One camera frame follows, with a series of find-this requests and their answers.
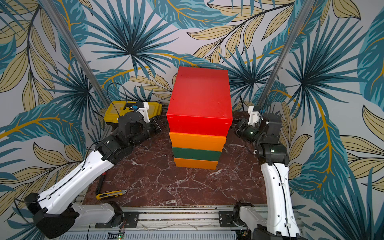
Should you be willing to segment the green shoebox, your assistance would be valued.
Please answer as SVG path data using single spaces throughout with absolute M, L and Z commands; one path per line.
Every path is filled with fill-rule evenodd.
M 216 161 L 218 162 L 222 152 L 184 149 L 172 147 L 174 157 L 178 159 L 201 160 L 201 161 Z

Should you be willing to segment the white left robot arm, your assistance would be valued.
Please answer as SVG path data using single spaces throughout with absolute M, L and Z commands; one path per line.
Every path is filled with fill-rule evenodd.
M 63 235 L 73 226 L 107 224 L 121 228 L 126 217 L 117 203 L 82 206 L 73 201 L 85 187 L 128 157 L 136 146 L 160 133 L 160 122 L 159 116 L 145 121 L 138 111 L 119 117 L 118 127 L 97 142 L 74 170 L 49 189 L 25 197 L 33 224 L 49 239 Z

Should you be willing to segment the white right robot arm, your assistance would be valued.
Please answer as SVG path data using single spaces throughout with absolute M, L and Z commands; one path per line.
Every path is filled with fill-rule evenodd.
M 249 111 L 248 119 L 241 119 L 235 133 L 251 143 L 263 173 L 268 216 L 263 218 L 249 203 L 236 203 L 234 222 L 247 226 L 252 240 L 302 240 L 303 236 L 294 216 L 289 189 L 289 156 L 280 143 L 282 119 L 276 114 Z

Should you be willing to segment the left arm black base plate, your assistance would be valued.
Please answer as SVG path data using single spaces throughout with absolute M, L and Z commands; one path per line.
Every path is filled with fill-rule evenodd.
M 109 222 L 96 223 L 96 229 L 135 229 L 139 220 L 139 212 L 123 212 L 119 217 L 113 217 Z

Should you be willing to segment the small orange shoebox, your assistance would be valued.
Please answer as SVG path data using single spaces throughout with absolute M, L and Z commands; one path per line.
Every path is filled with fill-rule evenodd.
M 174 158 L 174 162 L 177 167 L 208 169 L 208 170 L 215 170 L 219 163 L 217 161 L 191 160 L 191 159 L 179 159 L 179 158 Z

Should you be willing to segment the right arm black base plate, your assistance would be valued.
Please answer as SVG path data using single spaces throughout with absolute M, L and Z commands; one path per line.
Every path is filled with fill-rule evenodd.
M 235 223 L 233 211 L 219 211 L 219 223 L 221 228 L 235 228 L 239 227 Z

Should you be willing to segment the red shoebox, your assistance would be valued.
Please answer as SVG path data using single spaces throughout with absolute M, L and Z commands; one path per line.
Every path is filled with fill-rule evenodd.
M 172 133 L 227 136 L 233 122 L 228 71 L 179 67 L 167 120 Z

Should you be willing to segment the large orange shoebox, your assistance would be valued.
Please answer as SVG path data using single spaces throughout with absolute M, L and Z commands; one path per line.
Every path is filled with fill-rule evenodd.
M 174 148 L 195 149 L 221 152 L 227 141 L 226 137 L 196 135 L 170 132 L 170 139 Z

